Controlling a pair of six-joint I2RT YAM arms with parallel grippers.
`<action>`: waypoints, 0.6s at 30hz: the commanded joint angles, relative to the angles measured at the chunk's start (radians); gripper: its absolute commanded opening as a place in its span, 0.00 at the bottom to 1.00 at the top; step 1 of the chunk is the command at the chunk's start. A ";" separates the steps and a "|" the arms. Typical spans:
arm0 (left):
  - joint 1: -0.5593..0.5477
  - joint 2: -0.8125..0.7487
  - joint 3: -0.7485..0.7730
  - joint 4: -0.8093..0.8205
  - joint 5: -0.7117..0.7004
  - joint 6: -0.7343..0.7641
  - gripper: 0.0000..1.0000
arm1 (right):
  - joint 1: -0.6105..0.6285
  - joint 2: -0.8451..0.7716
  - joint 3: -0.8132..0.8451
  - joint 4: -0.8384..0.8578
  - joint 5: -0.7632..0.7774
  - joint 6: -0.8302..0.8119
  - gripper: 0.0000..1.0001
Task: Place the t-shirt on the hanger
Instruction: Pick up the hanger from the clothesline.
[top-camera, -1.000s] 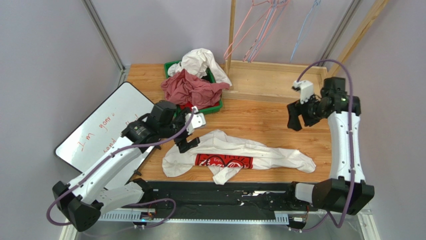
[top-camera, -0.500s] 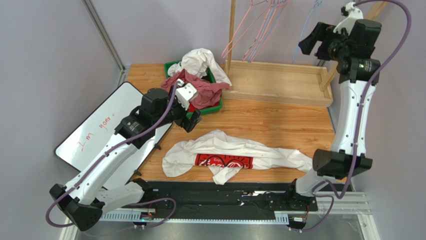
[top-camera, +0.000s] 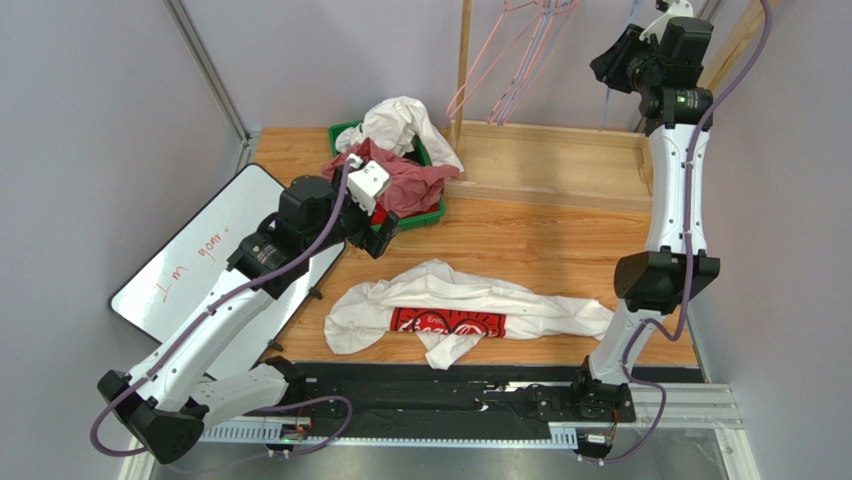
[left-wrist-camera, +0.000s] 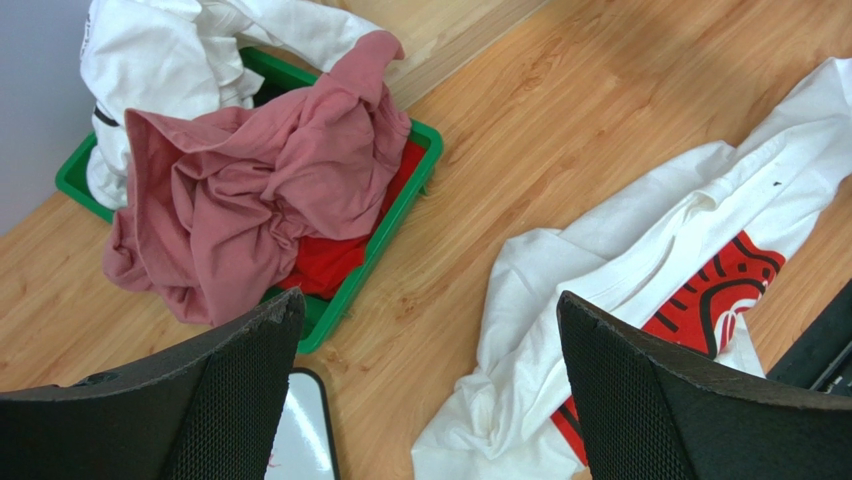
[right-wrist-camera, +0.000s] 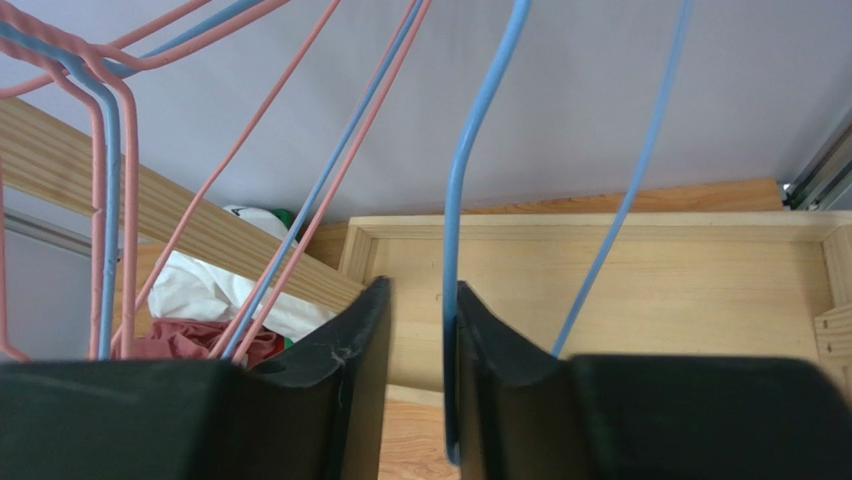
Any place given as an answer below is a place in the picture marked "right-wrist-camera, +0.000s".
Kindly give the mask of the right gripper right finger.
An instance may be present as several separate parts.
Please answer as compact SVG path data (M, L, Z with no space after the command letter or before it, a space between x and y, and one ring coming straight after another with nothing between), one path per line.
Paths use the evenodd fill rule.
M792 358L561 360L457 290L455 459L466 479L847 479L851 409Z

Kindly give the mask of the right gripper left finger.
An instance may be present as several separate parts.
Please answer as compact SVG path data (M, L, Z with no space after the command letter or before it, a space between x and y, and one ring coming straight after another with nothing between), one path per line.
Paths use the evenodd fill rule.
M5 479L373 479L391 336L378 277L252 369L228 360L5 364Z

